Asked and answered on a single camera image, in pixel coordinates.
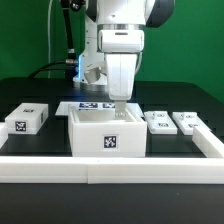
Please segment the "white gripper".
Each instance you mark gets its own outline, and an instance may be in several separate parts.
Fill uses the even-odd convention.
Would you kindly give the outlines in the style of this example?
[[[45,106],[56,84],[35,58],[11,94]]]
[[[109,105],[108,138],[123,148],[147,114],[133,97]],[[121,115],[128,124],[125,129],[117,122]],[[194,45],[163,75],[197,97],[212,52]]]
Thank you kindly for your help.
[[[104,54],[108,92],[115,102],[115,116],[126,116],[126,102],[131,98],[137,54],[144,48],[142,30],[100,30],[98,49]]]

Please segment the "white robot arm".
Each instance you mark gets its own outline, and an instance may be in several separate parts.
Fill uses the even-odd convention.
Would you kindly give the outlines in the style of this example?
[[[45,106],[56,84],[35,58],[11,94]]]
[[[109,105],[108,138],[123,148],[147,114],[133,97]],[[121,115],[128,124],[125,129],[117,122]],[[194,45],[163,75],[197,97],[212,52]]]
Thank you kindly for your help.
[[[126,102],[142,61],[146,27],[158,28],[173,14],[175,0],[60,0],[68,39],[73,85],[106,91],[115,117],[126,116]],[[85,13],[85,47],[75,53],[69,12]]]

